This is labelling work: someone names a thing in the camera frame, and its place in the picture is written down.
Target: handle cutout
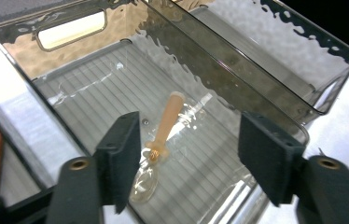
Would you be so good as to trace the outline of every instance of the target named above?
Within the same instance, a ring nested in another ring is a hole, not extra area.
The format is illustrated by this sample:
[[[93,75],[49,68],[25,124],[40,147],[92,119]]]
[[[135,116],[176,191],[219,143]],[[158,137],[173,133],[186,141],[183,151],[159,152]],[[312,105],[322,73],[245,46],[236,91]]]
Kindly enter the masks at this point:
[[[44,50],[54,50],[96,34],[106,26],[105,13],[99,11],[89,16],[41,30],[37,41]]]

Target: dark background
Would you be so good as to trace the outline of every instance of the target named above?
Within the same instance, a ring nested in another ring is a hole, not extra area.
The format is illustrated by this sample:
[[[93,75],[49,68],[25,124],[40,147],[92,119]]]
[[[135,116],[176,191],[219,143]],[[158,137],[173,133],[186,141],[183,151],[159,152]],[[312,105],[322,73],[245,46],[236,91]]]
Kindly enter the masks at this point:
[[[0,0],[0,21],[69,2],[72,0]],[[349,0],[282,0],[282,2],[349,45]]]

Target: clear plastic utensil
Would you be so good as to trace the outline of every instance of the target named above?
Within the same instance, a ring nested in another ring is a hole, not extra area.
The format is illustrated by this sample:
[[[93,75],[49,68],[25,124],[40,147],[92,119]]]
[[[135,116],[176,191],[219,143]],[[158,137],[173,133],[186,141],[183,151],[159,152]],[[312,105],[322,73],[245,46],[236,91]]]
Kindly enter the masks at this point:
[[[133,181],[130,196],[132,202],[144,203],[154,193],[158,184],[157,162],[164,161],[169,156],[170,152],[166,148],[165,143],[177,121],[178,114],[183,108],[185,100],[186,97],[183,93],[178,91],[171,93],[154,141],[145,143],[145,146],[151,150],[147,154],[146,159],[140,163],[139,171]]]

